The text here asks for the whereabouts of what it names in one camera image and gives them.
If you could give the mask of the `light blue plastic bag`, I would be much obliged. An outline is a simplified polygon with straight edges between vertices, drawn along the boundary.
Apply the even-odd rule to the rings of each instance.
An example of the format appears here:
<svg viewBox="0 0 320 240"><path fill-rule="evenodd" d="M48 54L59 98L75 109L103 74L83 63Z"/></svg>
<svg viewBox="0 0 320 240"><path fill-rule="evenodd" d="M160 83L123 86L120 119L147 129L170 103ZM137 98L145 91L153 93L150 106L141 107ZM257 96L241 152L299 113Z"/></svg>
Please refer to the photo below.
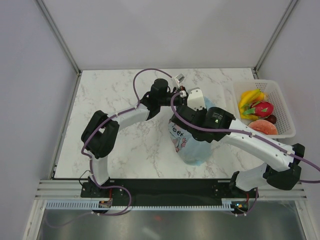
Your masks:
<svg viewBox="0 0 320 240"><path fill-rule="evenodd" d="M213 155L211 143L197 141L188 131L171 120L168 122L168 131L175 151L184 163L191 166L200 166Z"/></svg>

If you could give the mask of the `yellow fake banana bunch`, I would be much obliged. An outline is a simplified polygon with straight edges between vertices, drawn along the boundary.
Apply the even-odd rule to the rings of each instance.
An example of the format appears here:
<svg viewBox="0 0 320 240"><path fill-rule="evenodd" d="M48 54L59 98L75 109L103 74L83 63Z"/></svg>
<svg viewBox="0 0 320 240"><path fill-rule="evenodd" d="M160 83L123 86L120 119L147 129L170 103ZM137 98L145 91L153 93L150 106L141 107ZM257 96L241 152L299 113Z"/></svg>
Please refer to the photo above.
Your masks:
<svg viewBox="0 0 320 240"><path fill-rule="evenodd" d="M254 115L244 115L245 112L245 106L247 104L250 104L253 100L258 98L262 92L259 89L251 90L249 91L244 97L241 98L240 102L238 103L238 110L240 113L241 119L247 119L247 120L258 120L259 118Z"/></svg>

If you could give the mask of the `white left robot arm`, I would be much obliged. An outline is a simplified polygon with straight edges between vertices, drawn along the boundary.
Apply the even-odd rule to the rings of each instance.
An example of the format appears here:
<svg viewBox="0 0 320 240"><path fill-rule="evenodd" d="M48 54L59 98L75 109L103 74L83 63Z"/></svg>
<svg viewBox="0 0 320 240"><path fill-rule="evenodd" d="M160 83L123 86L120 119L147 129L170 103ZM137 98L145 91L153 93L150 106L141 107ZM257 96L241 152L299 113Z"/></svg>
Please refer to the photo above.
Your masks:
<svg viewBox="0 0 320 240"><path fill-rule="evenodd" d="M182 99L175 100L175 106L185 105L188 96L182 74L172 78L174 88L169 92L167 80L158 78L152 84L142 99L135 106L116 112L108 116L101 110L96 111L81 135L83 147L81 153L89 157L91 180L94 182L92 191L98 197L105 197L110 190L107 181L108 155L113 150L118 132L139 122L144 122L155 117L162 106L169 106L172 96L182 92Z"/></svg>

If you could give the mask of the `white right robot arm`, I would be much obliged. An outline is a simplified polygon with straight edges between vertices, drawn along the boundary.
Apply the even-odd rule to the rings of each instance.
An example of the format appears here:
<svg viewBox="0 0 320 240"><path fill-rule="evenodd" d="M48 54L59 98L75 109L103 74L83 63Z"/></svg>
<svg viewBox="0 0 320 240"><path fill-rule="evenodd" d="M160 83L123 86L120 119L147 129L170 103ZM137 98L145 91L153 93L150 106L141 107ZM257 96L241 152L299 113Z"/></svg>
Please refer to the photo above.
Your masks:
<svg viewBox="0 0 320 240"><path fill-rule="evenodd" d="M300 180L301 167L295 147L282 144L249 128L235 116L219 107L193 110L186 105L173 108L173 121L199 141L212 141L235 146L263 163L246 171L233 173L229 193L241 197L254 188L270 185L289 191Z"/></svg>

